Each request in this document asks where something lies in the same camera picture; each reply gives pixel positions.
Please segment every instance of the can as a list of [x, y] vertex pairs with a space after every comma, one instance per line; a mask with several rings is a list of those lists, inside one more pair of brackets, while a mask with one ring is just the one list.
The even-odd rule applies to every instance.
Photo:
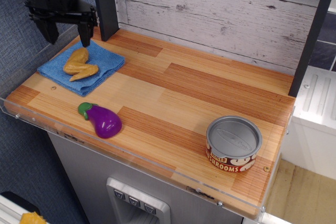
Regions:
[[261, 132], [240, 116], [222, 116], [206, 131], [206, 155], [217, 168], [227, 172], [250, 169], [262, 144]]

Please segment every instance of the gray cabinet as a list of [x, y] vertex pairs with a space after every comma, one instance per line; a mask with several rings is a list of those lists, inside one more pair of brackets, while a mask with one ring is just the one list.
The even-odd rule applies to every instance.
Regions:
[[[243, 220], [241, 216], [217, 207], [187, 190], [86, 146], [51, 133], [49, 136], [91, 224], [118, 223], [116, 214], [119, 212], [115, 210], [120, 209], [120, 205], [111, 203], [107, 189], [109, 178], [166, 203], [170, 207], [171, 224], [241, 224]], [[123, 204], [126, 208], [130, 207], [125, 201]]]

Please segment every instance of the black metal post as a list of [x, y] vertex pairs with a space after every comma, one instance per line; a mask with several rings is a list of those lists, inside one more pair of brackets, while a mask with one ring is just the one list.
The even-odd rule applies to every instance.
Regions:
[[114, 0], [96, 0], [96, 6], [101, 39], [107, 41], [119, 30], [116, 3]]
[[305, 44], [305, 47], [303, 48], [303, 52], [298, 64], [298, 68], [296, 69], [293, 83], [289, 90], [289, 95], [292, 97], [296, 97], [298, 95], [303, 77], [306, 73], [306, 69], [308, 67], [308, 63], [311, 57], [311, 54], [313, 53], [315, 43], [317, 41], [317, 38], [319, 36], [321, 27], [323, 25], [324, 18], [327, 14], [329, 5], [331, 0], [320, 0], [319, 5], [317, 7], [314, 20], [312, 22], [308, 38]]

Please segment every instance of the white wooden wall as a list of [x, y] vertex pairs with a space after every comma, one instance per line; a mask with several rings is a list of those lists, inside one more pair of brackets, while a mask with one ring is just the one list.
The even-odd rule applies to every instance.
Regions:
[[319, 0], [115, 0], [119, 27], [294, 74]]

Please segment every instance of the blue cloth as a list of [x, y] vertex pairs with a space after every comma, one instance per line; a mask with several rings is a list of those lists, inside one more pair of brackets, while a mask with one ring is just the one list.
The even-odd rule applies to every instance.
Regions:
[[63, 66], [69, 59], [71, 53], [81, 47], [81, 42], [78, 42], [54, 59], [40, 66], [37, 71], [42, 76], [47, 77], [55, 83], [84, 97], [102, 84], [107, 77], [111, 76], [125, 63], [124, 57], [107, 51], [91, 41], [90, 45], [87, 47], [89, 51], [89, 60], [86, 63], [97, 65], [99, 71], [93, 76], [70, 82], [69, 79], [71, 76], [63, 71]]

